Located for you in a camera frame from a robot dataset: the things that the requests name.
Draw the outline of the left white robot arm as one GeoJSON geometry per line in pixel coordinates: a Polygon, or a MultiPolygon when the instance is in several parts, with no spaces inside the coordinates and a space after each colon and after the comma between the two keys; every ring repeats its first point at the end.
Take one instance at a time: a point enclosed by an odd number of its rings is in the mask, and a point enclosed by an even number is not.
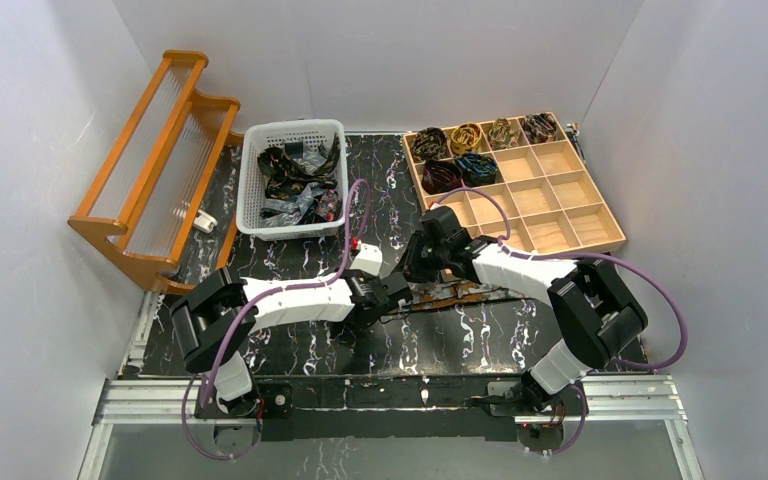
{"type": "Polygon", "coordinates": [[[381,265],[380,249],[363,245],[347,265],[325,277],[260,280],[226,267],[213,272],[169,311],[185,370],[202,377],[210,402],[249,412],[258,402],[241,351],[249,336],[308,321],[371,326],[413,298],[404,275],[381,276],[381,265]]]}

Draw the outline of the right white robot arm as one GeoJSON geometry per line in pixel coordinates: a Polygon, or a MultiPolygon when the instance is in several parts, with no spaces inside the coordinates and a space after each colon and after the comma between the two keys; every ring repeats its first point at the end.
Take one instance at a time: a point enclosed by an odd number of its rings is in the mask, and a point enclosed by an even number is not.
{"type": "Polygon", "coordinates": [[[429,283],[447,270],[551,307],[560,340],[506,391],[468,400],[487,411],[540,412],[558,404],[563,390],[606,367],[648,325],[644,309],[606,256],[539,260],[499,238],[471,235],[445,206],[421,217],[395,269],[411,283],[429,283]]]}

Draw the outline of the white plastic basket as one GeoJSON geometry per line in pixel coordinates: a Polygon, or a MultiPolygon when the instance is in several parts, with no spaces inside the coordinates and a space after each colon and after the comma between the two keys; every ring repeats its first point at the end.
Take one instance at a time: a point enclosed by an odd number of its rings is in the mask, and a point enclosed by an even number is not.
{"type": "Polygon", "coordinates": [[[244,134],[236,227],[264,241],[334,236],[348,199],[345,130],[333,119],[260,124],[244,134]]]}

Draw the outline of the orange grey patterned tie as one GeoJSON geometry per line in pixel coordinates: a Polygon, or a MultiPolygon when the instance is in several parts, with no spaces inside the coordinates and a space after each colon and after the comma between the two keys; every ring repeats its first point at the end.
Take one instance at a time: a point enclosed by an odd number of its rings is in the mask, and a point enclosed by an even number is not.
{"type": "Polygon", "coordinates": [[[410,284],[412,299],[402,301],[389,314],[440,310],[456,305],[527,299],[528,296],[502,287],[479,285],[468,281],[440,284],[410,284]]]}

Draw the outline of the wooden compartment tray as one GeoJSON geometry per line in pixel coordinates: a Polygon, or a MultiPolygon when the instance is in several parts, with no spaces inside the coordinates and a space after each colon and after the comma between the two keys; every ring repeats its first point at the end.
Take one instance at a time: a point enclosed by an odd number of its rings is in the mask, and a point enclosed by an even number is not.
{"type": "MultiPolygon", "coordinates": [[[[422,210],[438,204],[451,207],[458,219],[473,234],[498,236],[508,233],[515,248],[539,254],[560,252],[611,253],[626,242],[626,236],[586,167],[576,123],[558,125],[557,140],[530,144],[521,122],[525,116],[506,118],[518,130],[518,145],[493,150],[487,132],[496,120],[473,122],[480,125],[483,138],[476,153],[491,156],[499,167],[492,185],[468,187],[463,184],[447,193],[429,195],[421,187],[424,163],[411,153],[411,131],[402,138],[409,171],[422,210]]],[[[441,128],[449,137],[457,127],[441,128]]]]}

